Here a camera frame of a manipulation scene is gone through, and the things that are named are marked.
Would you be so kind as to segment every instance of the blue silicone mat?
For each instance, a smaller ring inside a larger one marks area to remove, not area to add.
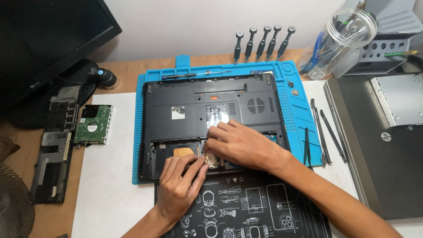
[[[277,92],[279,94],[280,106],[285,120],[286,132],[292,154],[301,162],[304,159],[305,128],[309,129],[311,165],[319,166],[321,163],[321,150],[319,139],[316,133],[313,116],[310,106],[302,86],[301,78],[293,61],[268,61],[258,63],[222,64],[190,67],[190,56],[181,55],[176,57],[176,67],[174,69],[152,69],[145,74],[138,76],[137,97],[135,106],[135,131],[134,131],[134,154],[132,183],[140,184],[138,180],[138,153],[141,143],[142,121],[143,121],[143,84],[149,81],[159,81],[162,75],[180,75],[187,73],[205,73],[231,71],[212,76],[232,76],[247,75],[250,73],[272,71],[276,78]],[[211,77],[210,75],[199,75],[191,78]],[[294,83],[293,88],[288,86],[288,82]],[[294,96],[292,91],[296,89],[298,96]]]

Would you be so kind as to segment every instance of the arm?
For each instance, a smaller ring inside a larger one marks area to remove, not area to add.
[[[401,237],[372,210],[299,162],[264,135],[234,120],[210,127],[204,150],[233,163],[269,172],[291,184],[348,237]]]
[[[193,160],[197,161],[182,177],[185,166]],[[157,238],[169,231],[197,197],[209,167],[204,164],[205,161],[204,155],[197,159],[193,154],[166,159],[156,205],[122,238]]]

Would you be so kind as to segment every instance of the black fan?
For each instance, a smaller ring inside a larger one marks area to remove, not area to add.
[[[0,163],[20,147],[0,137]],[[35,209],[22,179],[5,164],[0,164],[0,237],[24,238],[31,233]]]

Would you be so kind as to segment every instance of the hand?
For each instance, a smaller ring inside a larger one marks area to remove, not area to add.
[[[190,166],[182,177],[186,165],[193,160],[197,161]],[[160,176],[155,206],[164,222],[169,224],[169,229],[188,211],[197,197],[209,168],[209,165],[204,163],[205,161],[204,155],[197,159],[197,156],[193,154],[184,157],[173,156],[166,159],[165,167]]]
[[[219,122],[207,133],[204,151],[252,169],[271,173],[276,164],[292,154],[259,132],[234,120]]]

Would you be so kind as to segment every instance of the monitor stand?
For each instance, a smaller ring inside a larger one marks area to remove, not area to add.
[[[81,104],[85,104],[98,86],[98,79],[88,74],[91,68],[99,66],[91,60],[82,59],[75,65],[53,78],[42,88],[15,105],[8,113],[7,119],[14,127],[35,130],[45,128],[48,124],[50,100],[57,96],[62,87],[81,85]]]

